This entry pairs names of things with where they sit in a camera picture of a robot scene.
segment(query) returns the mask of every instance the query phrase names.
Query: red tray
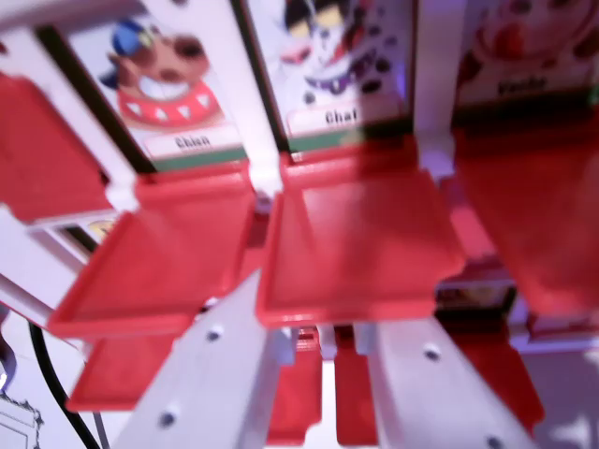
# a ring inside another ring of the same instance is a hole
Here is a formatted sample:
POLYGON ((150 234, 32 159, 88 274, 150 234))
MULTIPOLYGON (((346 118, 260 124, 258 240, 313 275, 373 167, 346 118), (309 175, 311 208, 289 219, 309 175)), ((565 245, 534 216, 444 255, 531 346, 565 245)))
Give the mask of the red tray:
POLYGON ((412 140, 283 163, 256 313, 266 326, 413 318, 464 255, 412 140))
POLYGON ((599 306, 599 117, 458 135, 467 196, 533 311, 599 306))
POLYGON ((303 330, 296 363, 281 367, 267 443, 302 446, 306 432, 322 419, 322 356, 315 329, 303 330))
POLYGON ((439 190, 449 208, 449 219, 468 259, 464 270, 445 279, 444 283, 511 282, 511 275, 468 202, 460 182, 455 177, 447 178, 441 181, 439 190))
POLYGON ((23 221, 110 210, 99 164, 31 81, 0 73, 0 202, 23 221))
MULTIPOLYGON (((506 334, 455 334, 451 337, 495 394, 532 434, 545 412, 528 371, 518 352, 509 345, 506 334)), ((353 339, 345 337, 339 344, 335 381, 339 444, 377 445, 367 360, 356 354, 353 339)))
POLYGON ((232 290, 254 220, 247 163, 153 175, 52 315, 61 338, 181 333, 232 290))
MULTIPOLYGON (((167 358, 175 335, 99 342, 73 390, 71 412, 133 410, 167 358)), ((322 357, 315 329, 300 333, 296 363, 282 367, 272 408, 269 444, 302 445, 321 420, 322 357)))
POLYGON ((176 337, 166 334, 100 341, 66 407, 71 412, 133 410, 176 337))

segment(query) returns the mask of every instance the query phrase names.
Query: blue hat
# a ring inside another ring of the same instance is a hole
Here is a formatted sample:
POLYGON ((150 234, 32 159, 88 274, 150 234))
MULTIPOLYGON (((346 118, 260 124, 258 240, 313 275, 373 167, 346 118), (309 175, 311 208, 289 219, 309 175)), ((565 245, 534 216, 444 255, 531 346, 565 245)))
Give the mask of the blue hat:
MULTIPOLYGON (((130 19, 120 21, 112 33, 112 47, 120 56, 130 56, 143 47, 139 35, 145 30, 143 26, 130 19)), ((100 77, 100 82, 111 89, 119 85, 117 70, 113 68, 109 73, 100 77)))
POLYGON ((139 34, 145 31, 141 25, 130 19, 120 21, 112 34, 112 47, 117 54, 129 56, 139 50, 143 44, 139 34))

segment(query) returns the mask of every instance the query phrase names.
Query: cartoon cow illustration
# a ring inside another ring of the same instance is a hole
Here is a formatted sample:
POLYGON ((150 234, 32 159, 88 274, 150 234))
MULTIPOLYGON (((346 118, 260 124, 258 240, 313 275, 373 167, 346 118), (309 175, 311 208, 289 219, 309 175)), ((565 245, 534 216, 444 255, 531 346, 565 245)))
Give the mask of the cartoon cow illustration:
POLYGON ((262 0, 262 5, 288 36, 276 68, 284 78, 299 80, 285 88, 299 92, 300 103, 380 92, 386 79, 393 82, 400 59, 398 2, 262 0))
POLYGON ((460 64, 459 89, 492 77, 499 96, 544 90, 551 83, 547 76, 556 88, 590 82, 599 51, 598 0, 497 3, 482 13, 460 64))
POLYGON ((194 36, 162 36, 131 20, 112 35, 114 65, 101 82, 118 95, 128 125, 183 130, 224 120, 216 96, 202 77, 210 63, 194 36))

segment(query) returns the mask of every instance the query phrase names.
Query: red collar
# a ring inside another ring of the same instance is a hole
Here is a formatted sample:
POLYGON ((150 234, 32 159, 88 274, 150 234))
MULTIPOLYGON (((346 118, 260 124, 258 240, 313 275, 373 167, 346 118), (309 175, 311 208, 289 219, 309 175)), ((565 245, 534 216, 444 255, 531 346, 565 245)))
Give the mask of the red collar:
POLYGON ((200 124, 220 109, 210 88, 201 81, 186 96, 172 101, 137 98, 119 90, 118 102, 125 118, 164 128, 200 124))

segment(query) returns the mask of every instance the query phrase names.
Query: black cable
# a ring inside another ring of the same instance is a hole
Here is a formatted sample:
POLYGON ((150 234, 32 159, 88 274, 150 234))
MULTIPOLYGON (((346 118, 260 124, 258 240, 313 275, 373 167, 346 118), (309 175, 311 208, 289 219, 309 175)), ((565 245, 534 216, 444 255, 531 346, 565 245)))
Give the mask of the black cable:
POLYGON ((102 415, 94 412, 95 429, 97 430, 97 436, 102 444, 102 449, 110 449, 109 437, 106 435, 106 429, 104 428, 104 421, 102 421, 102 415))
POLYGON ((71 426, 75 429, 79 435, 79 438, 81 438, 83 445, 85 445, 87 449, 100 449, 100 446, 98 446, 97 442, 95 441, 94 435, 92 435, 90 429, 85 426, 85 423, 81 417, 78 414, 71 413, 66 409, 65 404, 67 396, 65 390, 60 385, 60 381, 58 380, 56 372, 54 371, 54 367, 52 366, 52 362, 50 361, 48 348, 46 347, 42 330, 33 323, 29 323, 29 334, 31 335, 31 342, 34 344, 37 363, 41 369, 42 375, 44 376, 46 385, 54 396, 54 400, 56 400, 56 403, 65 414, 66 419, 68 419, 68 422, 71 423, 71 426))

